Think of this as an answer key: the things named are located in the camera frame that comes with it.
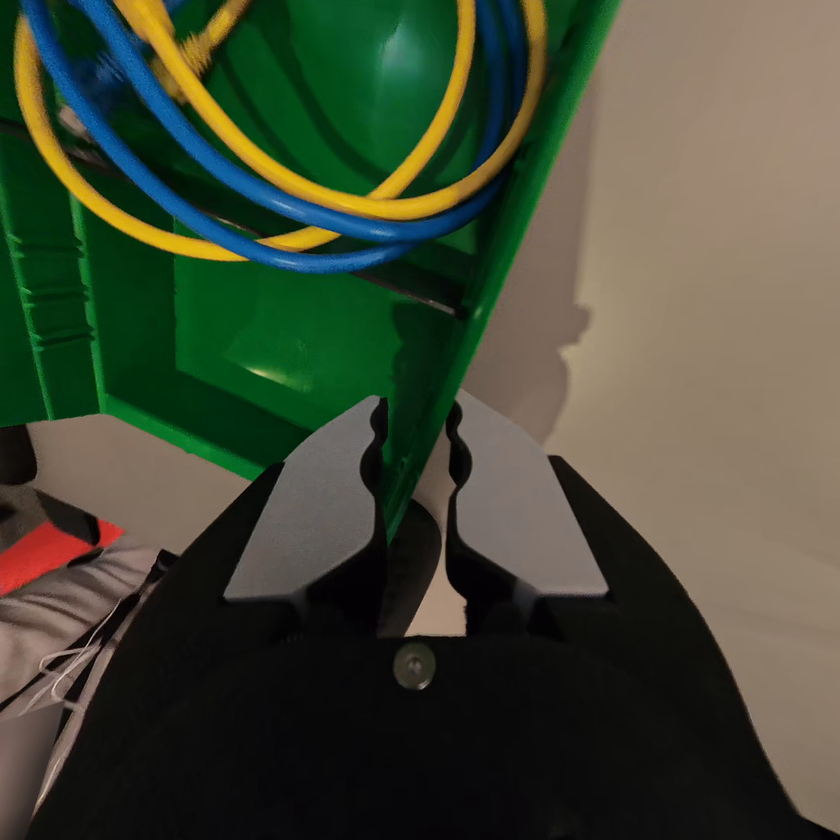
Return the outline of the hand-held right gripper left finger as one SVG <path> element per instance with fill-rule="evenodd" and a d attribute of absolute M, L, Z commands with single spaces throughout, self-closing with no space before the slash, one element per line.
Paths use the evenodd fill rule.
<path fill-rule="evenodd" d="M 384 397 L 368 396 L 290 453 L 227 583 L 226 601 L 299 600 L 375 544 L 388 408 Z"/>

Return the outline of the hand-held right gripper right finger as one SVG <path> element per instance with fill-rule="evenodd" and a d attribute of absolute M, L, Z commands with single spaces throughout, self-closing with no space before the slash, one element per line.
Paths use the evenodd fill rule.
<path fill-rule="evenodd" d="M 465 550 L 502 597 L 605 597 L 605 576 L 541 445 L 466 391 L 446 433 L 455 484 L 447 559 Z"/>

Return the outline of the green plastic bin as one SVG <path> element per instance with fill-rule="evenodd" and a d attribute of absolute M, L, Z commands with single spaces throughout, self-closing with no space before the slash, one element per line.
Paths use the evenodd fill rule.
<path fill-rule="evenodd" d="M 493 203 L 368 274 L 170 255 L 59 183 L 24 136 L 2 2 L 2 426 L 104 413 L 248 480 L 368 396 L 388 401 L 389 532 L 463 381 L 618 2 L 546 2 L 548 68 Z M 253 2 L 206 87 L 296 172 L 366 193 L 446 88 L 455 2 Z"/>

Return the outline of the red and black object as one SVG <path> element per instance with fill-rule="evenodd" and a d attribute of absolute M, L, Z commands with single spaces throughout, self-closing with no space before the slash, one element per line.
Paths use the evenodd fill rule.
<path fill-rule="evenodd" d="M 30 487 L 2 488 L 1 594 L 95 558 L 125 531 Z"/>

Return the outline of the person's grey clothing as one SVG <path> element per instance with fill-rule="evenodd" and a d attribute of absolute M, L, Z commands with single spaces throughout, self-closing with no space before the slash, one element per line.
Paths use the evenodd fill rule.
<path fill-rule="evenodd" d="M 176 561 L 121 537 L 2 597 L 2 838 L 25 837 L 122 636 Z"/>

